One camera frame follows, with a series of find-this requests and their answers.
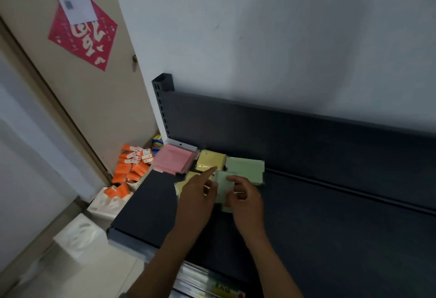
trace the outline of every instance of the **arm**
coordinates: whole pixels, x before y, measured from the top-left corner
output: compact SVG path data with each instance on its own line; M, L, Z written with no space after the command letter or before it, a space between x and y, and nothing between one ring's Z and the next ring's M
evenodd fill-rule
M233 210L236 227L253 256L265 298L303 298L266 236L263 201L259 191L246 178L232 175L227 180L237 183L234 191L242 192L227 192L227 203Z
M208 180L216 167L193 176L183 187L174 228L159 251L128 291L129 297L167 298L186 254L208 223L217 194L217 185ZM204 195L203 187L210 187Z

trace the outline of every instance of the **left hand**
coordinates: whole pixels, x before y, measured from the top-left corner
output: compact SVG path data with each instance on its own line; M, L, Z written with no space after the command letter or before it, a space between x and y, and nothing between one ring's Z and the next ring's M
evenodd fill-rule
M187 239L191 244L197 240L211 216L218 185L209 180L209 177L216 169L216 167L212 167L200 175L194 175L183 186L180 194L173 231L176 231L179 237ZM204 195L204 186L210 187L207 196Z

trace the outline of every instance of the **hand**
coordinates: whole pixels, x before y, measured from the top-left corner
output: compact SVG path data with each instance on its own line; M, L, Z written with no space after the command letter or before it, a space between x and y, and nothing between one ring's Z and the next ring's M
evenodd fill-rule
M178 237L186 238L190 244L194 244L211 216L218 185L209 180L209 177L216 169L212 167L200 175L194 175L183 186L180 194L173 231L179 234Z
M262 196L247 178L230 175L227 180L236 182L234 191L243 193L234 194L232 191L227 191L227 204L233 210L233 219L237 229L243 236L245 244L250 248L250 245L256 241L266 238ZM239 199L245 194L245 200Z

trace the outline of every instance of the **red poster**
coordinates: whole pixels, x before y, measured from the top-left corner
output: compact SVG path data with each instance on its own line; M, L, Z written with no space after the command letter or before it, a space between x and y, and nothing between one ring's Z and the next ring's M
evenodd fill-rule
M58 6L48 39L105 71L118 25L92 0L91 3L98 20L77 25L70 25Z

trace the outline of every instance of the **beige door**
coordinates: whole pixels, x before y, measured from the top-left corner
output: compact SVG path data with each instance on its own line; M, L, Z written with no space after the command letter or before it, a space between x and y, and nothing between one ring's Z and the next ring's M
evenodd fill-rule
M102 71L48 40L57 0L2 0L0 15L109 172L120 147L156 132L150 101L118 0L93 0L118 29Z

